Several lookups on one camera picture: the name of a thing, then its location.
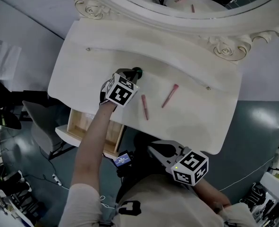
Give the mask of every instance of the vanity table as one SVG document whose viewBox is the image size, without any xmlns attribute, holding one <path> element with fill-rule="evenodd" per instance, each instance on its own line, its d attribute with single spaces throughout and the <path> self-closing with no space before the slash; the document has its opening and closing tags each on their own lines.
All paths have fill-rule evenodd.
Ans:
<svg viewBox="0 0 279 227">
<path fill-rule="evenodd" d="M 126 125 L 218 154 L 237 104 L 241 84 L 237 62 L 249 53 L 254 39 L 269 42 L 273 34 L 279 36 L 279 0 L 203 13 L 149 0 L 75 0 L 75 4 L 84 18 L 73 23 L 48 88 L 51 97 L 72 108 L 68 125 L 56 129 L 58 135 L 79 146 L 98 110 L 102 84 L 119 68 L 140 67 L 144 71 L 137 82 L 140 90 L 125 108 L 117 107 L 113 113 L 104 153 L 117 156 Z M 174 84 L 179 89 L 162 109 Z"/>
</svg>

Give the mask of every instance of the open drawer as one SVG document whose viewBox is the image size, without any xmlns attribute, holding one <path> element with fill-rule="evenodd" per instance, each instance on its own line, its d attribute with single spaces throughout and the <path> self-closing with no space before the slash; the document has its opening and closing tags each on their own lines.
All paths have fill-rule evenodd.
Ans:
<svg viewBox="0 0 279 227">
<path fill-rule="evenodd" d="M 94 114 L 82 113 L 71 109 L 68 125 L 57 127 L 55 132 L 63 141 L 78 147 L 93 118 Z M 103 150 L 105 156 L 112 159 L 117 158 L 123 129 L 124 125 L 110 121 Z"/>
</svg>

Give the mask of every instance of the blue screen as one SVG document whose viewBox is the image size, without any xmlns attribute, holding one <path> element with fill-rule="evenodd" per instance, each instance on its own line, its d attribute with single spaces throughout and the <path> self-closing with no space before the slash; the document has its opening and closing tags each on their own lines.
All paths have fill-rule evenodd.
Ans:
<svg viewBox="0 0 279 227">
<path fill-rule="evenodd" d="M 129 162 L 129 161 L 131 161 L 130 157 L 128 156 L 127 153 L 125 153 L 122 156 L 117 157 L 116 160 L 114 160 L 114 163 L 118 167 L 118 166 L 121 166 L 121 165 Z"/>
</svg>

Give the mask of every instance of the beige t-shirt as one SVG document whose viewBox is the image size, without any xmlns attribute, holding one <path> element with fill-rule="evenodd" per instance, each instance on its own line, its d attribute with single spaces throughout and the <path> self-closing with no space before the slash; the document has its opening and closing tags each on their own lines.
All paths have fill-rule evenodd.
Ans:
<svg viewBox="0 0 279 227">
<path fill-rule="evenodd" d="M 101 217 L 100 196 L 91 186 L 75 184 L 59 227 L 97 227 Z M 112 220 L 115 227 L 255 227 L 248 207 L 238 203 L 220 215 L 193 192 L 171 184 L 162 175 L 151 175 L 128 191 Z"/>
</svg>

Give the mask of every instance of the green floor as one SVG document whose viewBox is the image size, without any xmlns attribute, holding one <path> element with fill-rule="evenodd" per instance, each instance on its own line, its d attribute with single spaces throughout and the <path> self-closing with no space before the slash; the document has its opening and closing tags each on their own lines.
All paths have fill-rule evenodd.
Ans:
<svg viewBox="0 0 279 227">
<path fill-rule="evenodd" d="M 37 177 L 46 175 L 52 180 L 53 169 L 42 157 L 38 145 L 30 134 L 31 122 L 23 122 L 21 131 L 4 131 L 2 138 L 3 160 L 10 171 L 22 170 L 25 175 Z M 120 150 L 134 150 L 133 138 L 138 131 L 128 128 L 121 142 Z M 206 179 L 218 189 L 223 189 L 245 177 L 273 157 L 279 146 L 279 102 L 239 101 L 227 133 L 222 150 L 217 155 L 209 155 L 210 169 Z M 52 160 L 58 178 L 69 187 L 73 173 L 76 149 Z M 240 183 L 234 184 L 223 192 L 232 203 L 242 198 L 259 181 L 268 164 L 251 174 Z M 113 165 L 103 160 L 101 166 L 101 194 L 106 196 L 105 203 L 113 206 L 120 179 Z M 46 227 L 59 223 L 68 191 L 46 181 L 28 176 L 34 196 L 45 203 L 47 214 L 42 218 Z M 104 218 L 109 218 L 110 209 L 104 210 Z"/>
</svg>

